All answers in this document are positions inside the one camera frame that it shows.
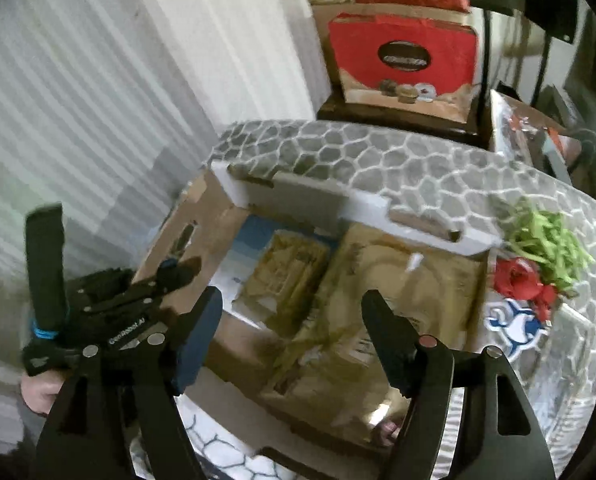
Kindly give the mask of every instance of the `stone pattern tablecloth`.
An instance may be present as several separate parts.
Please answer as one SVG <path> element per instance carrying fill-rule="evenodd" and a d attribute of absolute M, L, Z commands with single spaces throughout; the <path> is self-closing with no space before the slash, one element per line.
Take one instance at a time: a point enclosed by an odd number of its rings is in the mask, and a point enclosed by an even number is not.
<path fill-rule="evenodd" d="M 291 171 L 391 199 L 393 208 L 468 224 L 499 234 L 501 201 L 529 197 L 539 208 L 561 210 L 595 263 L 583 273 L 574 316 L 560 322 L 546 343 L 514 363 L 540 412 L 556 474 L 567 465 L 596 402 L 596 201 L 522 164 L 478 148 L 434 137 L 326 121 L 249 121 L 230 126 L 211 160 L 232 160 L 252 176 Z M 452 399 L 434 476 L 446 474 L 460 421 L 460 394 Z"/>

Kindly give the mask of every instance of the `curtain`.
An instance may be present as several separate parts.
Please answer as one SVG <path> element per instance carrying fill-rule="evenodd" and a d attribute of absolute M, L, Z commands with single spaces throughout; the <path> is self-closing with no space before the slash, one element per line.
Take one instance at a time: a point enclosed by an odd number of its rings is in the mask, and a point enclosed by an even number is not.
<path fill-rule="evenodd" d="M 27 331 L 25 215 L 62 202 L 68 278 L 136 266 L 216 140 L 142 0 L 0 0 L 1 363 Z"/>

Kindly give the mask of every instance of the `screw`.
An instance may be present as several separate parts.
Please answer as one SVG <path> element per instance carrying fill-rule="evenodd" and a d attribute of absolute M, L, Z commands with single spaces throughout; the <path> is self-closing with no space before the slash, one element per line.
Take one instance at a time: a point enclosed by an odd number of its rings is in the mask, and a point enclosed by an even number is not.
<path fill-rule="evenodd" d="M 487 348 L 485 348 L 485 350 L 487 352 L 487 355 L 489 357 L 493 357 L 494 359 L 498 359 L 502 356 L 502 350 L 497 346 L 489 345 Z"/>
<path fill-rule="evenodd" d="M 420 346 L 424 346 L 425 348 L 433 348 L 438 344 L 438 341 L 432 335 L 422 335 L 418 342 L 420 343 Z"/>
<path fill-rule="evenodd" d="M 165 335 L 161 332 L 156 332 L 155 334 L 151 334 L 147 338 L 147 343 L 152 346 L 162 345 L 165 342 Z"/>
<path fill-rule="evenodd" d="M 85 346 L 85 348 L 82 349 L 82 354 L 85 357 L 94 357 L 94 355 L 96 355 L 97 353 L 98 347 L 96 345 Z"/>

